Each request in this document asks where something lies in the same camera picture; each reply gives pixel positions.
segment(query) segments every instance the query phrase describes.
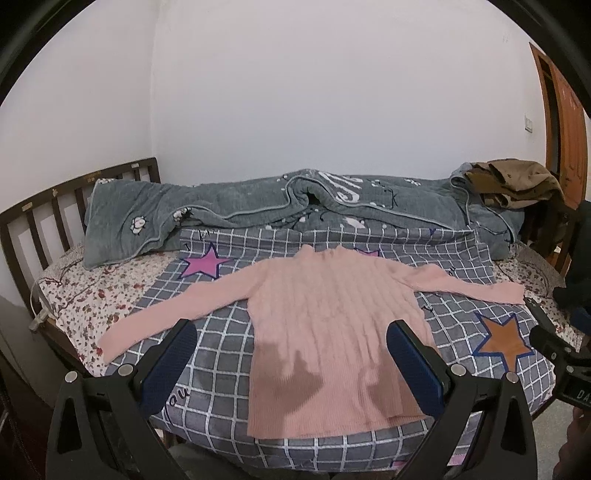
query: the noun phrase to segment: wooden bed frame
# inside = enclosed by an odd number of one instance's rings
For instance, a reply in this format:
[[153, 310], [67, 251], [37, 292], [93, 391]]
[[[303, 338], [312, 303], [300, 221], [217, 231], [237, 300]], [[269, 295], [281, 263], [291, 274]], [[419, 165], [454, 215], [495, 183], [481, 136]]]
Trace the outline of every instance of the wooden bed frame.
[[[63, 251], [66, 252], [72, 247], [72, 245], [70, 245], [66, 234], [58, 198], [67, 194], [74, 194], [82, 228], [86, 233], [86, 225], [84, 223], [86, 201], [83, 189], [94, 185], [97, 179], [121, 179], [123, 178], [123, 175], [127, 173], [133, 174], [134, 179], [139, 181], [141, 180], [141, 168], [147, 169], [150, 181], [160, 183], [160, 174], [158, 172], [156, 158], [145, 158], [143, 160], [99, 170], [60, 183], [59, 185], [37, 193], [0, 213], [0, 244], [4, 250], [10, 273], [12, 274], [21, 298], [27, 306], [32, 318], [35, 314], [30, 305], [31, 288], [25, 279], [21, 264], [17, 258], [8, 225], [23, 216], [26, 218], [33, 239], [33, 245], [37, 253], [37, 258], [41, 263], [41, 267], [45, 269], [49, 266], [49, 262], [47, 261], [47, 256], [44, 252], [39, 230], [37, 228], [37, 222], [34, 215], [35, 209], [49, 203], [51, 204], [53, 218], [59, 233], [61, 245]], [[567, 206], [537, 204], [526, 210], [526, 218], [524, 226], [520, 232], [520, 237], [526, 244], [533, 242], [531, 244], [532, 249], [546, 258], [558, 272], [565, 274], [566, 272], [564, 270], [568, 269], [569, 264], [569, 252], [571, 246], [574, 245], [576, 241], [578, 221], [579, 217], [577, 212]], [[561, 223], [566, 224], [566, 233], [561, 243], [560, 254], [556, 254], [554, 252], [553, 238]], [[41, 304], [37, 299], [33, 300], [33, 306], [36, 311], [41, 310]], [[42, 323], [38, 331], [67, 368], [75, 369], [82, 374], [90, 375], [86, 371], [82, 362], [80, 362], [78, 354], [66, 334], [63, 333], [51, 320]]]
[[[61, 240], [63, 251], [68, 251], [72, 245], [68, 240], [66, 229], [64, 226], [64, 220], [62, 217], [62, 211], [60, 209], [59, 197], [68, 194], [74, 194], [76, 204], [78, 207], [78, 213], [80, 215], [80, 221], [82, 223], [82, 229], [86, 233], [86, 225], [84, 223], [84, 217], [86, 214], [86, 201], [83, 194], [83, 189], [94, 185], [97, 179], [122, 179], [126, 173], [131, 173], [136, 181], [141, 180], [140, 169], [145, 168], [148, 170], [150, 181], [154, 183], [160, 183], [160, 173], [158, 172], [158, 163], [154, 157], [145, 158], [130, 163], [123, 163], [114, 167], [106, 168], [104, 170], [98, 170], [81, 177], [60, 183], [54, 187], [51, 187], [43, 192], [39, 192], [22, 202], [17, 203], [15, 206], [8, 210], [0, 213], [0, 244], [2, 250], [6, 256], [8, 268], [14, 279], [14, 283], [17, 286], [18, 292], [21, 295], [23, 302], [25, 303], [31, 318], [34, 317], [34, 312], [31, 309], [31, 287], [25, 279], [22, 267], [17, 258], [14, 244], [11, 238], [8, 225], [15, 220], [25, 217], [28, 223], [31, 237], [33, 239], [33, 245], [37, 253], [37, 258], [41, 263], [43, 269], [49, 266], [47, 261], [46, 253], [41, 243], [41, 237], [37, 228], [37, 221], [35, 220], [35, 209], [51, 203], [51, 209], [53, 211], [53, 218], [56, 223], [57, 232]], [[37, 312], [41, 310], [41, 304], [37, 299], [33, 299], [33, 306]], [[45, 338], [47, 343], [55, 351], [62, 363], [69, 369], [75, 369], [83, 374], [88, 374], [86, 368], [80, 362], [78, 354], [68, 339], [67, 335], [63, 333], [52, 321], [44, 322], [40, 325], [38, 330], [41, 335]]]

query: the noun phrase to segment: star pattern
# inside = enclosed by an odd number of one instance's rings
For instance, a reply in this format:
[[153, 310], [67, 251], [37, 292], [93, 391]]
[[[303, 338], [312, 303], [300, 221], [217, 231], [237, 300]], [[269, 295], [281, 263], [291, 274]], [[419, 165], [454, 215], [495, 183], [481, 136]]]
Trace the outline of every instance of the star pattern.
[[372, 252], [366, 252], [365, 250], [360, 250], [359, 248], [356, 248], [356, 250], [363, 255], [367, 255], [368, 257], [379, 257], [379, 250], [374, 250]]
[[513, 313], [502, 323], [476, 314], [488, 335], [474, 350], [474, 356], [500, 356], [505, 371], [517, 372], [517, 359], [533, 355], [534, 351], [525, 344], [519, 331], [517, 315]]
[[220, 276], [220, 264], [229, 262], [231, 258], [219, 258], [214, 244], [209, 244], [207, 252], [202, 257], [186, 257], [182, 259], [187, 264], [181, 272], [180, 278], [186, 278], [195, 273], [203, 273], [214, 280]]

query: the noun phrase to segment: red floral pattern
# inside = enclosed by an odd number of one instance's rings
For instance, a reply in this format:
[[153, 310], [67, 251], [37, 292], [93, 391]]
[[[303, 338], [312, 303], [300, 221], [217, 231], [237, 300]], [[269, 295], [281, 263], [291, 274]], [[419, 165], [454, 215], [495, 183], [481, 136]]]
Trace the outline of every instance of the red floral pattern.
[[105, 373], [97, 340], [107, 328], [129, 315], [135, 303], [151, 286], [177, 252], [156, 252], [116, 265], [86, 270], [84, 250], [70, 250], [44, 271], [39, 287], [50, 315], [70, 339], [88, 371]]
[[539, 303], [542, 310], [544, 310], [548, 318], [554, 323], [556, 326], [556, 335], [579, 351], [584, 334], [568, 323], [566, 313], [559, 309], [552, 297], [553, 284], [563, 282], [564, 279], [556, 280], [556, 278], [548, 278], [548, 275], [542, 271], [542, 268], [537, 268], [531, 262], [520, 260], [519, 253], [515, 258], [494, 262], [494, 270], [497, 281], [511, 280], [522, 284], [525, 287], [525, 296]]

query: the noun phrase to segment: gray blanket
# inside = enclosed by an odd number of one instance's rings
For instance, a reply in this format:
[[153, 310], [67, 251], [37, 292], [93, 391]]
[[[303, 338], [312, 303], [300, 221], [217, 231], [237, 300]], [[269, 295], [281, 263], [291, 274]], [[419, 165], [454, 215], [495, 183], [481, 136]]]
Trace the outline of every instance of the gray blanket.
[[178, 249], [181, 227], [339, 229], [472, 228], [493, 260], [509, 256], [523, 213], [494, 211], [470, 192], [462, 165], [449, 179], [344, 176], [299, 170], [281, 177], [193, 187], [99, 180], [86, 216], [84, 266]]

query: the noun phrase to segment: metal screw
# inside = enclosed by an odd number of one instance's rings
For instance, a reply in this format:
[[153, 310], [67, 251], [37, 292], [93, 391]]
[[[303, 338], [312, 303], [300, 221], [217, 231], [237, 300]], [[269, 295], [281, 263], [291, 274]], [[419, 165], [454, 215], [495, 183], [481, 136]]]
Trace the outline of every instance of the metal screw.
[[65, 378], [66, 382], [72, 383], [73, 381], [76, 380], [76, 378], [78, 378], [78, 372], [72, 371], [72, 372], [66, 373], [66, 378]]
[[118, 369], [117, 372], [119, 373], [119, 375], [121, 375], [122, 377], [127, 377], [127, 375], [130, 375], [131, 372], [134, 371], [134, 366], [131, 364], [125, 364], [125, 365], [121, 365]]
[[519, 382], [519, 377], [514, 372], [507, 372], [506, 377], [507, 377], [507, 380], [510, 381], [511, 383], [518, 383]]
[[463, 377], [464, 375], [466, 375], [466, 367], [460, 364], [453, 364], [452, 373], [454, 375], [457, 375], [458, 377]]

